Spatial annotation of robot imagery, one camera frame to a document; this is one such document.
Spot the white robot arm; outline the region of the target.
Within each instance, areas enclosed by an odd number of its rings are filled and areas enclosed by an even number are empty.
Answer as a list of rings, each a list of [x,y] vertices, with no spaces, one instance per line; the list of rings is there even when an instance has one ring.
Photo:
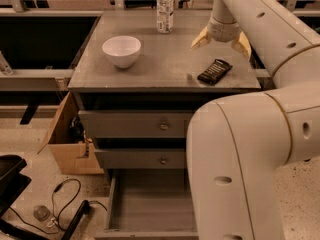
[[[285,240],[273,172],[320,154],[319,35],[276,0],[214,0],[215,40],[241,28],[274,89],[193,115],[187,168],[199,240]]]

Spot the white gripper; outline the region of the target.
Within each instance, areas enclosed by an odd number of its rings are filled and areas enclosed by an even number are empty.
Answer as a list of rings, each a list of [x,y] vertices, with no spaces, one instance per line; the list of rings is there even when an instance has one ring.
[[[192,41],[191,50],[199,49],[211,42],[211,37],[217,42],[230,42],[231,47],[241,53],[246,59],[251,57],[251,46],[247,36],[241,32],[239,24],[221,23],[211,18],[199,35]]]

